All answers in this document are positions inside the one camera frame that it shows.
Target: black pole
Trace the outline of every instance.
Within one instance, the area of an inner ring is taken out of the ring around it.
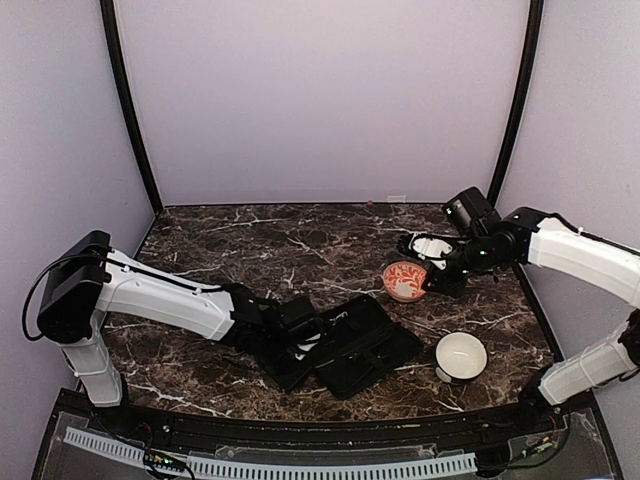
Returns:
[[[520,128],[520,120],[524,111],[524,104],[527,100],[527,92],[529,90],[529,82],[531,81],[531,72],[533,71],[533,61],[536,56],[536,47],[538,46],[538,36],[540,35],[540,25],[542,24],[542,8],[544,0],[531,0],[529,5],[529,19],[527,20],[527,32],[524,37],[524,46],[522,47],[522,59],[520,60],[520,70],[518,71],[518,80],[516,81],[516,89],[513,94],[513,102],[511,103],[511,111],[509,112],[509,120],[507,128],[504,132],[504,139],[500,147],[500,154],[496,162],[496,168],[491,179],[491,186],[487,199],[491,205],[495,206],[507,175],[509,161],[513,153],[513,147],[518,136]]]
[[[156,215],[163,210],[162,200],[158,186],[153,178],[151,164],[147,151],[144,148],[140,125],[138,125],[138,117],[133,106],[133,98],[129,81],[127,79],[127,71],[124,66],[124,57],[122,56],[122,46],[120,45],[120,37],[118,35],[118,24],[116,22],[116,11],[113,0],[100,0],[100,8],[102,10],[102,23],[104,24],[104,34],[107,39],[107,48],[109,49],[109,57],[111,58],[111,69],[113,70],[113,78],[116,82],[118,97],[120,97],[120,107],[122,115],[127,125],[129,139],[133,147],[133,153],[136,157],[138,169],[142,176],[144,188],[147,191],[149,202]]]

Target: perforated metal strip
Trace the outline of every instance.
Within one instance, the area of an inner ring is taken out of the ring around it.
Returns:
[[[142,450],[111,438],[69,427],[64,442],[122,463],[143,466]],[[206,480],[422,480],[477,471],[473,453],[413,462],[340,467],[265,465],[176,456],[187,462],[196,478]]]

